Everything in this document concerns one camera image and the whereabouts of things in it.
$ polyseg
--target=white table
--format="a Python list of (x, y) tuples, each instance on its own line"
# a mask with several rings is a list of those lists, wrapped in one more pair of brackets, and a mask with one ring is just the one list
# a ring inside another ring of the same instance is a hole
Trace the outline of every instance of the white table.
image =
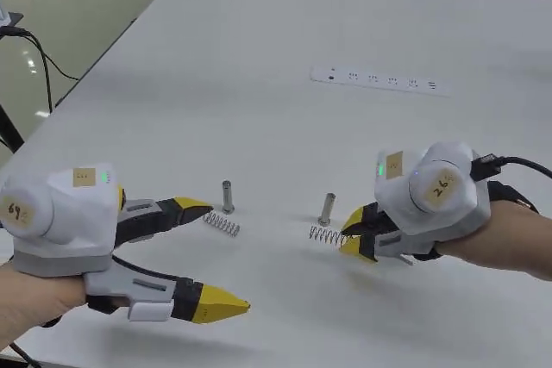
[[(232, 180), (236, 239), (197, 222), (120, 254), (253, 307), (208, 326), (80, 309), (20, 345), (90, 368), (548, 367), (552, 284), (454, 259), (369, 267), (308, 231), (326, 192), (336, 225), (373, 200), (383, 147), (462, 139), (551, 166), (550, 5), (155, 0), (1, 179), (108, 160), (129, 197), (213, 203)], [(437, 77), (452, 97), (314, 83), (313, 65)], [(501, 179), (552, 215), (550, 181), (515, 166)]]

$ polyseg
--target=shiny floor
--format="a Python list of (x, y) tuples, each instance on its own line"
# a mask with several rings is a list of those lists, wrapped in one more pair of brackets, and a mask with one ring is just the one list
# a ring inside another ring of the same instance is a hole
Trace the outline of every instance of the shiny floor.
[[(34, 33), (69, 75), (80, 77), (152, 0), (0, 0), (25, 15), (18, 26)], [(53, 100), (71, 88), (53, 68)], [(27, 139), (44, 121), (47, 94), (40, 55), (22, 39), (0, 40), (0, 103)], [(10, 152), (0, 146), (0, 166)]]

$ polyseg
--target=compression spring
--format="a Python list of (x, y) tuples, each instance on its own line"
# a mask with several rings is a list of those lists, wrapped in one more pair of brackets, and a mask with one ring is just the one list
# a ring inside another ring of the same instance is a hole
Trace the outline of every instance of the compression spring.
[(204, 215), (204, 221), (211, 226), (218, 228), (230, 237), (236, 237), (240, 233), (240, 225), (221, 217), (214, 211)]
[(328, 228), (320, 228), (318, 226), (311, 226), (309, 239), (321, 241), (323, 243), (329, 243), (331, 245), (343, 246), (351, 236), (345, 236), (340, 232), (334, 232)]

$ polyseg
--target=electrical outlet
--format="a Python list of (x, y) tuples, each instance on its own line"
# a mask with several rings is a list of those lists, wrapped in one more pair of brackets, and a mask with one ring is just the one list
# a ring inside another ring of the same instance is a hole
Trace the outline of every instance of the electrical outlet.
[(401, 90), (404, 92), (449, 97), (448, 91), (434, 79), (400, 77), (373, 71), (359, 71), (344, 67), (313, 67), (310, 71), (313, 81), (331, 84), (350, 84), (365, 88)]

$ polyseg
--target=paper label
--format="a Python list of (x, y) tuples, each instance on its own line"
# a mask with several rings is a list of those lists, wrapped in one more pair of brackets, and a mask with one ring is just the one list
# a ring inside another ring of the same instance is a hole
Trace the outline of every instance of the paper label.
[(96, 185), (95, 168), (73, 168), (72, 186), (73, 187), (93, 187)]
[(442, 206), (452, 194), (460, 179), (449, 169), (442, 169), (425, 192), (425, 200), (435, 208)]
[(391, 154), (386, 159), (386, 178), (401, 177), (403, 175), (403, 152)]
[(5, 196), (2, 200), (2, 206), (0, 206), (0, 217), (9, 221), (11, 224), (20, 228), (28, 228), (33, 221), (35, 210), (25, 204), (21, 203), (13, 197)]

